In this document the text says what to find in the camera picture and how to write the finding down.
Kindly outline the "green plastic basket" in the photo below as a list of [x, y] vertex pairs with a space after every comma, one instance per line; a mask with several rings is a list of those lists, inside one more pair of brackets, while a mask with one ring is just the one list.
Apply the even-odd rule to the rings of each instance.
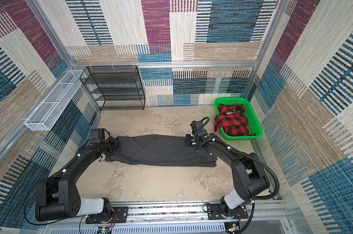
[[222, 136], [227, 141], [242, 141], [242, 140], [251, 140], [255, 138], [259, 138], [263, 134], [262, 127], [259, 123], [259, 120], [249, 103], [246, 99], [242, 97], [219, 97], [214, 101], [214, 107], [216, 109], [216, 115], [218, 115], [218, 105], [238, 105], [242, 104], [246, 108], [245, 117], [249, 122], [249, 132], [251, 134], [255, 134], [254, 136], [228, 136], [222, 129], [219, 129], [217, 132], [221, 132]]

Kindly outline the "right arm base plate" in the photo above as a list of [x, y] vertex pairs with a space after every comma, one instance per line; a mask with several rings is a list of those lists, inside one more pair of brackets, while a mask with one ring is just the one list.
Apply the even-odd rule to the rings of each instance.
[[230, 209], [225, 207], [223, 204], [205, 203], [202, 209], [208, 214], [209, 220], [249, 218], [246, 207], [241, 206]]

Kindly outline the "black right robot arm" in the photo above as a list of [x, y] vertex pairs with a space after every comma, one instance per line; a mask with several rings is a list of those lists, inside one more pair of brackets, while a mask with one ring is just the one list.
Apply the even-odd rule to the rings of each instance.
[[246, 154], [231, 147], [217, 135], [209, 134], [205, 125], [209, 118], [193, 121], [190, 124], [191, 134], [186, 135], [186, 146], [194, 147], [201, 156], [214, 156], [224, 161], [231, 169], [233, 190], [221, 198], [220, 209], [224, 218], [231, 218], [237, 211], [244, 210], [247, 204], [255, 200], [272, 199], [276, 191], [267, 195], [260, 194], [270, 188], [267, 171], [270, 169], [254, 154]]

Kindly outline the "dark grey striped shirt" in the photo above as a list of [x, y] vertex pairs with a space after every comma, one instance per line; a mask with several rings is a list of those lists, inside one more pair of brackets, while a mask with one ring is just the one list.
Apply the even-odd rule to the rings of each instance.
[[217, 156], [202, 148], [186, 145], [186, 136], [143, 135], [119, 136], [118, 146], [106, 161], [128, 165], [215, 167]]

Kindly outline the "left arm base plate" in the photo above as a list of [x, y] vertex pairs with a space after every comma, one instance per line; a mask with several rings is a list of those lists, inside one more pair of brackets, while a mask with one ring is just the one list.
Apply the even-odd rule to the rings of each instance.
[[125, 223], [127, 221], [128, 207], [112, 207], [107, 214], [92, 214], [89, 215], [85, 224], [114, 224]]

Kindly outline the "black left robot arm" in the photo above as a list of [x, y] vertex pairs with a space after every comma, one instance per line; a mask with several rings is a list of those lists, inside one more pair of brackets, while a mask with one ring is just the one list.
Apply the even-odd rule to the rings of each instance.
[[88, 216], [95, 223], [107, 223], [114, 211], [107, 198], [83, 199], [76, 183], [85, 170], [103, 156], [111, 156], [119, 142], [106, 129], [93, 129], [90, 138], [74, 157], [50, 177], [40, 179], [35, 191], [35, 217], [38, 222]]

